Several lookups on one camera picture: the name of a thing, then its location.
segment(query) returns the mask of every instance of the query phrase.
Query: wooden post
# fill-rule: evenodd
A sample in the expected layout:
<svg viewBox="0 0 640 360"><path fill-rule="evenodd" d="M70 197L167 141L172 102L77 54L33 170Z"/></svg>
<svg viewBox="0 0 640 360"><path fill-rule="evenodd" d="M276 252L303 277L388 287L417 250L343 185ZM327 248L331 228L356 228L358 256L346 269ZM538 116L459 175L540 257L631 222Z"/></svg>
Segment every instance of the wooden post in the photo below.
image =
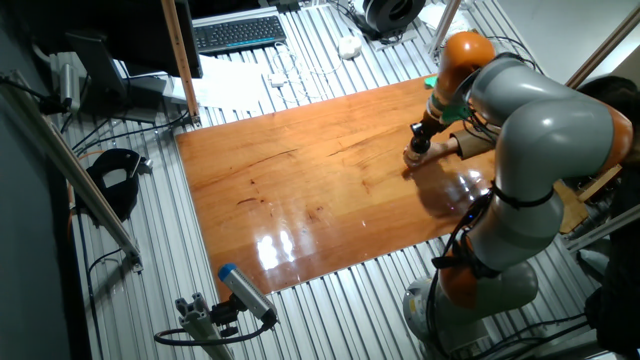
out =
<svg viewBox="0 0 640 360"><path fill-rule="evenodd" d="M178 20L178 13L176 11L175 0L161 0L162 10L164 11L164 18L167 21L167 28L169 29L169 36L171 37L171 44L173 45L173 54L176 57L176 63L178 64L178 72L182 79L182 86L184 87L184 94L187 99L187 107L189 108L189 115L194 125L200 125L200 111L198 109L198 102L196 101L196 93L193 90L193 82L191 80L191 71L189 69L189 61L187 60L187 51L184 49L184 42L182 40L182 32L180 31L180 22Z"/></svg>

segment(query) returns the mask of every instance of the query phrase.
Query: monitor stand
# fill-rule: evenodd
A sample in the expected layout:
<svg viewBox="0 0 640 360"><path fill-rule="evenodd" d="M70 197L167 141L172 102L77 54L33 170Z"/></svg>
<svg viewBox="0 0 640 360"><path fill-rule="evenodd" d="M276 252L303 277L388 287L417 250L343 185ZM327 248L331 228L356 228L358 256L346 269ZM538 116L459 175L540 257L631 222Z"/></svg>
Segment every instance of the monitor stand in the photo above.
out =
<svg viewBox="0 0 640 360"><path fill-rule="evenodd" d="M166 80L155 77L122 79L106 47L106 37L98 32L72 31L67 33L67 39L91 79L80 112L155 122L158 111L164 110Z"/></svg>

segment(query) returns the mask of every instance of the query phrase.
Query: glossy wooden surface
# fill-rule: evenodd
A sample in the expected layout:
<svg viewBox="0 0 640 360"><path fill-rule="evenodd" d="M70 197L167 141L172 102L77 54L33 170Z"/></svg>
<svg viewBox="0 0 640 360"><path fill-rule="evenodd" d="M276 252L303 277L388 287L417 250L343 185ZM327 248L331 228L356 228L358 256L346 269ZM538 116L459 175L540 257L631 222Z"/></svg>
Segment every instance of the glossy wooden surface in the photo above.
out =
<svg viewBox="0 0 640 360"><path fill-rule="evenodd" d="M490 185L494 154L409 173L423 83L178 136L214 274L234 262L268 293L450 232Z"/></svg>

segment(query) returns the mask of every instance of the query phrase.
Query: white cable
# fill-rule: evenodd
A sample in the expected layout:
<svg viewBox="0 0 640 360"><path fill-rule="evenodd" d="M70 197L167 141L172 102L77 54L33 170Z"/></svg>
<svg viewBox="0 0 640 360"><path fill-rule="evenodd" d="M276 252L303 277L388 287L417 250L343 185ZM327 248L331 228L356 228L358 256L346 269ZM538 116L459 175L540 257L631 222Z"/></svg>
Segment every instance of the white cable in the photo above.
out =
<svg viewBox="0 0 640 360"><path fill-rule="evenodd" d="M276 48L276 53L271 58L271 63L274 64L274 67L279 73L287 77L287 83L290 84L291 88L295 91L294 100L287 99L284 96L277 94L279 98L281 98L285 102L290 102L290 103L298 103L301 100L300 98L298 98L296 93L304 96L306 100L323 99L325 97L327 99L329 98L327 93L324 91L319 94L312 94L309 91L304 89L296 89L296 86L294 86L293 84L298 84L304 87L305 81L314 80L313 75L316 75L319 77L319 76L326 76L326 75L335 73L336 71L338 71L338 69L342 67L342 63L343 63L342 59L340 59L340 62L338 63L338 65L334 66L331 70L316 69L316 68L309 69L299 61L300 58L298 57L298 55L295 52L293 52L291 49L289 49L289 47L286 44L277 42L274 44L274 46ZM283 60L283 55L287 55L289 62Z"/></svg>
<svg viewBox="0 0 640 360"><path fill-rule="evenodd" d="M38 47L38 45L33 43L31 44L31 47L33 48L33 52L36 53L40 60L46 62L47 64L51 64L51 59L49 59L49 57L45 55L42 50L40 50L40 47Z"/></svg>

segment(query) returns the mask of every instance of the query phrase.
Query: computer monitor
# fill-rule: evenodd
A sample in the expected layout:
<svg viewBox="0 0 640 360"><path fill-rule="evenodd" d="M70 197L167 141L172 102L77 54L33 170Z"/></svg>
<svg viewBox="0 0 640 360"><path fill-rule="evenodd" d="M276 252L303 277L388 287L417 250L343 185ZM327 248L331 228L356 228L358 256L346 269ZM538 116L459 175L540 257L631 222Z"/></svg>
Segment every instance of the computer monitor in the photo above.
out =
<svg viewBox="0 0 640 360"><path fill-rule="evenodd" d="M202 77L189 4L175 2L191 76ZM160 0L18 0L14 5L41 50L78 54L91 78L83 112L108 116L157 107L162 99L164 81L123 80L114 59L126 63L130 76L180 75Z"/></svg>

